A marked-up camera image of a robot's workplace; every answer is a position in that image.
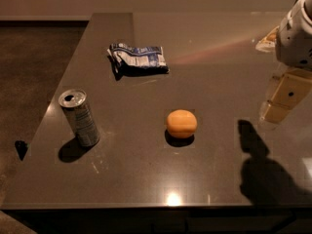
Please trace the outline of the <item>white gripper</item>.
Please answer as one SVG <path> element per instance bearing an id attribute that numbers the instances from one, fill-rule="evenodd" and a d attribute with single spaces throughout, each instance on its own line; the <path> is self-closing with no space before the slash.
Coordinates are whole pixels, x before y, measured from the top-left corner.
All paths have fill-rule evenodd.
<path id="1" fill-rule="evenodd" d="M 312 0 L 297 0 L 282 19 L 276 57 L 282 63 L 273 71 L 259 109 L 259 120 L 270 124 L 280 124 L 312 91 L 312 72 L 307 71 L 312 69 Z"/>

